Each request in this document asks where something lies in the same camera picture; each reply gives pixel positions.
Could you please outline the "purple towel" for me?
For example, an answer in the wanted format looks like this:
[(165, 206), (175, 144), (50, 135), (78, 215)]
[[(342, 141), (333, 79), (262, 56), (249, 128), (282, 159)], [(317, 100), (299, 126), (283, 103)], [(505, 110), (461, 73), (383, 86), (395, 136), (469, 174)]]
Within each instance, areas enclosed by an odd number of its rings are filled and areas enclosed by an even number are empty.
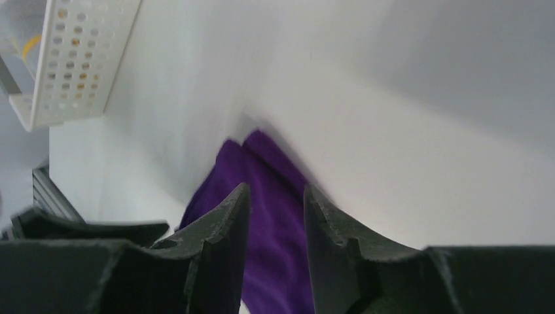
[(242, 143), (227, 139), (195, 191), (184, 228), (220, 204), (241, 183), (251, 190), (251, 216), (242, 300), (251, 313), (313, 313), (304, 189), (307, 180), (264, 132)]

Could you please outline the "yellow grey patterned towel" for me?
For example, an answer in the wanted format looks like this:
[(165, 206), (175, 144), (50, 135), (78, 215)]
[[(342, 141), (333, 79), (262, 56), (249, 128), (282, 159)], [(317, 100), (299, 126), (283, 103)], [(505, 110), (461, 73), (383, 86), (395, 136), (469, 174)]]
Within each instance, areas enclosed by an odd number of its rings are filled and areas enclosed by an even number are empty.
[(48, 1), (1, 1), (1, 25), (27, 70), (36, 79)]

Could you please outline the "white plastic basket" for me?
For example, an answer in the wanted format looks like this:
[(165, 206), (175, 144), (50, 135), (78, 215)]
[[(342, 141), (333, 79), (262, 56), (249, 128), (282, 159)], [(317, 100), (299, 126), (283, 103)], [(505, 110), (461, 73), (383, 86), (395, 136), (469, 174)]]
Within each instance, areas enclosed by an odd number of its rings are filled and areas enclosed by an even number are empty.
[[(139, 1), (48, 1), (33, 92), (21, 91), (1, 66), (1, 87), (27, 131), (104, 113), (139, 6)], [(2, 25), (1, 53), (16, 55)]]

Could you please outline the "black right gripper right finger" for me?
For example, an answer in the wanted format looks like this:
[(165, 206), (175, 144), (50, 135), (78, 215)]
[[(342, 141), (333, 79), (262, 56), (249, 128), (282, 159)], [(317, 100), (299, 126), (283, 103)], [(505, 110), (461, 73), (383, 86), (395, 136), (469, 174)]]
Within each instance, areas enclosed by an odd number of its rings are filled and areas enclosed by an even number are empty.
[(554, 247), (413, 249), (312, 185), (304, 223), (316, 313), (553, 313)]

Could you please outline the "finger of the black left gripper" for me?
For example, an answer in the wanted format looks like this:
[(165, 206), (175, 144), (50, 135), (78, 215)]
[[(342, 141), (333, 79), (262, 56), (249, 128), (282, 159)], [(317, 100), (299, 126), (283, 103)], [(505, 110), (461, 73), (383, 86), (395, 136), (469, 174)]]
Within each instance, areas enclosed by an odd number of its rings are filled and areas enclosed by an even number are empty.
[(146, 222), (143, 224), (89, 224), (80, 220), (70, 220), (30, 207), (11, 218), (9, 239), (125, 239), (150, 247), (169, 230), (166, 222)]

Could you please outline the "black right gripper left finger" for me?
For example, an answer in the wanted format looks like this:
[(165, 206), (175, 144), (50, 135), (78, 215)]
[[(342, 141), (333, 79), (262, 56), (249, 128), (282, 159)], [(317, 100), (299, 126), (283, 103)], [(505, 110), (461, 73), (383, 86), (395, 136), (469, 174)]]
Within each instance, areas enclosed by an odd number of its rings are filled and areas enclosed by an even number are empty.
[(238, 313), (250, 189), (150, 247), (1, 235), (2, 313)]

